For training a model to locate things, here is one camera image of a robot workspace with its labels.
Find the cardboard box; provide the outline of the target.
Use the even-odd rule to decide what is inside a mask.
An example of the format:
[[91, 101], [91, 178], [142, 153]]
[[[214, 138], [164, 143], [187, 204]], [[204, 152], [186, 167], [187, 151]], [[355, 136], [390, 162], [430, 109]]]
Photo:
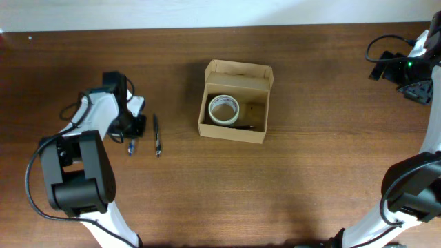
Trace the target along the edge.
[[269, 65], [211, 60], [205, 69], [199, 134], [263, 143], [273, 83], [274, 73]]

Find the white masking tape roll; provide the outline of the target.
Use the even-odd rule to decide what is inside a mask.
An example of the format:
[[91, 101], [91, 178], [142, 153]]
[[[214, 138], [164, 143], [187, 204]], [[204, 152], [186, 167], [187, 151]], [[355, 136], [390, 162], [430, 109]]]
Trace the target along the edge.
[[208, 112], [216, 125], [230, 126], [238, 120], [240, 106], [232, 96], [218, 95], [209, 102]]

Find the dark grey pen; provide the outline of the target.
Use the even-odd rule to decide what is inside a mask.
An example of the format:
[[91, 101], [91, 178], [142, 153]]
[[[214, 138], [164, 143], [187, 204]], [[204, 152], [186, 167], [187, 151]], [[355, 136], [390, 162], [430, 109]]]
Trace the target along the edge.
[[162, 148], [161, 148], [158, 118], [155, 114], [153, 114], [153, 122], [154, 122], [154, 136], [155, 136], [155, 153], [156, 153], [156, 157], [159, 158], [161, 156]]

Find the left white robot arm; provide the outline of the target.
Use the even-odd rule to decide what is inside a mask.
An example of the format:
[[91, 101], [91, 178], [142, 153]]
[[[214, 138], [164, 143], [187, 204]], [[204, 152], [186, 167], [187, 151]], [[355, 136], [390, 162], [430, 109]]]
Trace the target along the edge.
[[58, 134], [44, 138], [40, 158], [48, 202], [62, 221], [81, 223], [102, 247], [142, 247], [116, 205], [116, 179], [103, 139], [143, 136], [145, 99], [129, 90], [126, 75], [103, 73], [101, 87], [80, 93], [76, 112]]

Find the black pen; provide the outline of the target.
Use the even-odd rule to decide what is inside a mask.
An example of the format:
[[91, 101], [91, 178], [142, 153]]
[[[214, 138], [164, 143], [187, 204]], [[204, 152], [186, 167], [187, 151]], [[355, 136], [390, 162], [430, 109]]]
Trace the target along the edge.
[[228, 128], [232, 128], [232, 129], [238, 129], [238, 130], [252, 130], [254, 128], [256, 128], [256, 126], [254, 125], [233, 125], [233, 126], [228, 126]]

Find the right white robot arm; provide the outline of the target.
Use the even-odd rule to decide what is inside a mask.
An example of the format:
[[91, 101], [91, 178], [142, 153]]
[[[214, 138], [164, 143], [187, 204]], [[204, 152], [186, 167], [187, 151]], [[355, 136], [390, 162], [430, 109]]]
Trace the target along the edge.
[[440, 13], [405, 43], [412, 47], [408, 55], [383, 52], [369, 77], [391, 81], [405, 98], [431, 106], [424, 142], [417, 155], [387, 170], [379, 203], [325, 247], [390, 247], [402, 232], [440, 217]]

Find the blue pen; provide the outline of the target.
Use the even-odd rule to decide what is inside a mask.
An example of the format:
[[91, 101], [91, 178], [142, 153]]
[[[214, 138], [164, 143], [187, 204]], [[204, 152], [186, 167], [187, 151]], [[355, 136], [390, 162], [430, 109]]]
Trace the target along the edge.
[[129, 142], [128, 149], [127, 149], [127, 151], [128, 151], [128, 155], [129, 155], [129, 156], [132, 156], [132, 155], [133, 155], [134, 150], [135, 150], [135, 145], [136, 145], [136, 140], [135, 140], [135, 139], [132, 139], [132, 140]]

